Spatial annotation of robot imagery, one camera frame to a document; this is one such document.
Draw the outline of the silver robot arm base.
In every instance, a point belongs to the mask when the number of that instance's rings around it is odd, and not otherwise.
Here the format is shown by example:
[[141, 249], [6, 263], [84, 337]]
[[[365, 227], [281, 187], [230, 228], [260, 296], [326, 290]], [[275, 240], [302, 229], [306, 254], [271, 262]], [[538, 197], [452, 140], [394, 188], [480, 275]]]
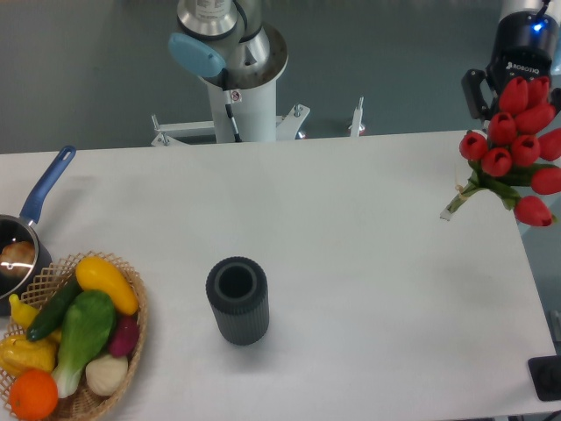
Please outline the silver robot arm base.
[[261, 1], [180, 1], [168, 51], [188, 72], [223, 89], [254, 89], [284, 72], [288, 48], [263, 20]]

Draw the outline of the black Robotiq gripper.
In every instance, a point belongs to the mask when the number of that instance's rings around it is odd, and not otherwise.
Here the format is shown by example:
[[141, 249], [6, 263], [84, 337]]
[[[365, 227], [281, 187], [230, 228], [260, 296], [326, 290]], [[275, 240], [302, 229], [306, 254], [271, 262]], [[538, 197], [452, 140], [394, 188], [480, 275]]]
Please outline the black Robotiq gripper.
[[461, 79], [465, 101], [472, 119], [489, 120], [491, 112], [481, 89], [487, 79], [500, 96], [515, 77], [529, 81], [550, 76], [557, 48], [558, 22], [538, 11], [516, 11], [502, 18], [486, 72], [469, 69]]

